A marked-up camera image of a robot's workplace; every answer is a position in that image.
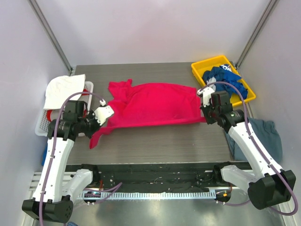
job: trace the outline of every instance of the pink garment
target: pink garment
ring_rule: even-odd
[[[94,148],[103,134],[116,128],[190,124],[206,122],[201,116],[200,98],[192,87],[147,83],[132,87],[132,80],[110,82],[114,99],[108,103],[115,114],[106,127],[100,128],[90,140]]]

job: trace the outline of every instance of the yellow plastic bin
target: yellow plastic bin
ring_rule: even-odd
[[[220,65],[229,64],[231,65],[231,70],[233,73],[238,74],[237,70],[232,66],[232,64],[229,62],[229,60],[224,56],[216,56],[207,60],[202,60],[199,62],[195,62],[191,65],[192,67],[192,73],[194,74],[194,77],[197,78],[199,84],[201,87],[204,87],[206,83],[202,79],[203,74],[205,71],[211,71],[211,69],[215,67],[219,67]],[[254,100],[256,98],[256,95],[254,94],[253,90],[248,86],[248,84],[245,82],[244,79],[238,80],[238,82],[241,82],[246,89],[248,89],[248,96],[245,99],[245,102],[249,102],[251,100]],[[233,107],[242,105],[242,102],[239,98],[239,96],[235,93],[232,94],[230,102],[232,103]]]

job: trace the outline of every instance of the blue clothing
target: blue clothing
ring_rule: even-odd
[[[231,70],[231,66],[228,65],[228,64],[220,65],[220,68],[225,69],[225,70],[227,70],[227,71],[232,71],[232,70]]]
[[[249,122],[251,123],[254,133],[262,145],[272,156],[272,158],[279,163],[282,159],[282,145],[280,135],[275,129],[274,122],[252,118],[249,118]],[[234,160],[247,161],[243,151],[228,133],[226,133],[226,138]]]
[[[213,67],[211,71],[205,71],[203,74],[203,80],[207,83],[209,79],[214,77],[216,81],[225,81],[233,86],[235,86],[241,95],[243,96],[243,99],[246,99],[248,96],[248,90],[244,87],[244,85],[241,82],[237,82],[241,79],[240,76],[237,74],[234,74],[233,72],[230,72],[228,70],[224,70],[220,67]],[[224,84],[215,84],[215,91],[227,91],[229,93],[229,96],[232,96],[232,93],[237,92],[230,86],[224,85]]]

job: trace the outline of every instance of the white robotic arm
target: white robotic arm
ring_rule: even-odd
[[[97,166],[83,164],[81,169],[77,170],[72,179],[63,187],[67,160],[77,135],[83,132],[91,138],[106,120],[114,114],[112,108],[106,105],[105,101],[101,101],[100,107],[94,112],[90,111],[84,118],[84,104],[83,101],[68,101],[63,118],[59,122],[55,155],[43,197],[43,203],[45,204],[43,206],[43,218],[48,221],[66,223],[71,216],[76,198],[88,185],[95,186],[100,180]],[[52,158],[54,126],[55,121],[52,121],[48,127],[48,150],[39,184],[33,193],[33,198],[24,200],[22,205],[23,211],[35,219],[39,219],[38,207],[42,185],[46,179],[50,158]]]
[[[291,170],[284,171],[270,156],[262,145],[248,122],[248,127],[255,142],[269,159],[268,164],[251,140],[244,118],[244,112],[234,111],[226,91],[215,92],[208,87],[199,90],[197,94],[203,97],[201,110],[208,124],[218,123],[241,148],[253,169],[253,174],[240,170],[237,166],[228,163],[217,167],[215,179],[220,182],[229,182],[248,193],[250,201],[258,209],[280,204],[290,200],[291,194],[280,180],[275,171],[269,166],[272,164],[293,189],[296,177]]]

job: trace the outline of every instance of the wrinkled fabric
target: wrinkled fabric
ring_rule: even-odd
[[[247,98],[248,90],[241,82],[238,82],[241,77],[237,74],[234,74],[233,72],[222,69],[220,67],[213,67],[211,71],[205,71],[203,74],[203,80],[206,82],[206,84],[211,83],[212,78],[215,78],[216,81],[225,81],[232,84],[239,90],[239,92],[243,96],[243,99]],[[232,96],[232,93],[237,94],[237,92],[232,87],[224,84],[215,84],[215,91],[227,91],[230,97]]]
[[[132,80],[110,82],[114,99],[108,103],[114,110],[106,127],[100,128],[90,140],[94,148],[101,135],[116,128],[190,124],[206,122],[201,116],[201,101],[196,88],[147,83],[132,87]]]
[[[282,160],[282,145],[280,135],[275,128],[274,122],[252,118],[249,118],[249,122],[251,123],[254,133],[262,145],[272,156],[272,158],[279,163]],[[247,161],[238,144],[230,137],[228,133],[226,133],[226,138],[234,160]]]

